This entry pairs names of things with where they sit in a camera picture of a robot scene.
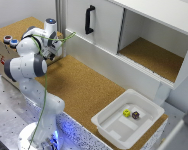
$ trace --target white wall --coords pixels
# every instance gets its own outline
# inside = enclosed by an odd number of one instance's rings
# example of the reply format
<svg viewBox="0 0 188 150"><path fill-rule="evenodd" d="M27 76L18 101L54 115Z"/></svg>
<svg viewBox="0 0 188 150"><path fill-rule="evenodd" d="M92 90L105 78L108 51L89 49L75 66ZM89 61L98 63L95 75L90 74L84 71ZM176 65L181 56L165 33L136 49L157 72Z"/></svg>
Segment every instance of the white wall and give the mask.
<svg viewBox="0 0 188 150"><path fill-rule="evenodd" d="M31 16L56 19L55 0L0 0L0 28Z"/></svg>
<svg viewBox="0 0 188 150"><path fill-rule="evenodd" d="M188 110L188 77L177 89L171 91L167 102L183 112Z"/></svg>

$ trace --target door handle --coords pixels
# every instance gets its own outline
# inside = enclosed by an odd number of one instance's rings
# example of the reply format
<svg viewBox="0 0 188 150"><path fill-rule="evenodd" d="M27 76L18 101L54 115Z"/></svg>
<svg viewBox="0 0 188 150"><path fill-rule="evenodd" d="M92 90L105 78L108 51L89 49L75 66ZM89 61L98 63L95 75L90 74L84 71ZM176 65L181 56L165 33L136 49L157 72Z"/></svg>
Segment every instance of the door handle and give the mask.
<svg viewBox="0 0 188 150"><path fill-rule="evenodd" d="M95 10L95 7L90 5L90 8L88 8L86 10L86 24L85 24L85 31L86 34L90 34L92 32L94 32L94 30L92 28L90 28L90 12Z"/></svg>

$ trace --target cardboard box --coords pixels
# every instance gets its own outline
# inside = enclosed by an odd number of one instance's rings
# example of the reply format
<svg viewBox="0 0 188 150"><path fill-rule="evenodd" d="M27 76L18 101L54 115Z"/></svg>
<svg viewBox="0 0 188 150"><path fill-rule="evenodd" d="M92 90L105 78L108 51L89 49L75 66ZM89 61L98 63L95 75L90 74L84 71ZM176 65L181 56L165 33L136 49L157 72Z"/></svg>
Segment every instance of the cardboard box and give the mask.
<svg viewBox="0 0 188 150"><path fill-rule="evenodd" d="M44 23L37 20L34 17L29 17L24 20L18 21L16 23L13 23L11 25L8 25L6 27L0 28L0 74L7 79L9 82L11 82L15 87L18 88L18 83L13 82L11 79L9 79L6 74L4 73L4 63L8 59L16 58L19 57L18 53L16 52L16 49L10 48L9 45L6 45L3 43L3 38L6 35L11 35L13 39L17 39L20 41L23 33L29 28L30 26L35 26L38 28L43 29L44 28ZM60 32L57 32L57 36L59 39L63 38L63 35ZM55 57L54 61L47 60L48 66L51 65L52 63L56 62L62 58L60 57Z"/></svg>

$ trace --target green cable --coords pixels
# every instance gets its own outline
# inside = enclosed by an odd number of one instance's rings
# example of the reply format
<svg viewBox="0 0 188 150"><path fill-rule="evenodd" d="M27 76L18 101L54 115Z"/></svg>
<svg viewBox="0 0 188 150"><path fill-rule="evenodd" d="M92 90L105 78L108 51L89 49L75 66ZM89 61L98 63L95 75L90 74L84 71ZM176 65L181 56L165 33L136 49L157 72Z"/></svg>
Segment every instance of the green cable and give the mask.
<svg viewBox="0 0 188 150"><path fill-rule="evenodd" d="M46 37L40 36L40 35L33 35L33 36L38 36L38 37L45 38L45 39L49 39L49 40L53 40L53 41L55 41L55 40L56 40L56 41L61 41L61 42L62 42L61 46L62 46L68 39L72 38L75 34L76 34L76 33L73 32L73 33L71 33L68 37L66 37L65 39L50 39L50 38L46 38ZM43 56L43 53L41 52L41 49L40 49L38 43L36 42L36 40L35 40L33 37L31 37L31 38L32 38L32 40L34 41L34 43L36 44L36 47L39 49L40 54ZM32 144L33 139L34 139L34 136L35 136L35 134L36 134L38 125L39 125L39 123L40 123L41 117L42 117L43 112L44 112L44 109L45 109L46 95L47 95L47 73L45 74L45 96L44 96L43 109L42 109L42 111L41 111L41 115L40 115L40 117L39 117L39 120L38 120L36 129L35 129L34 134L33 134L33 136L32 136L32 139L31 139L31 142L30 142L30 144L29 144L28 150L29 150L30 147L31 147L31 144Z"/></svg>

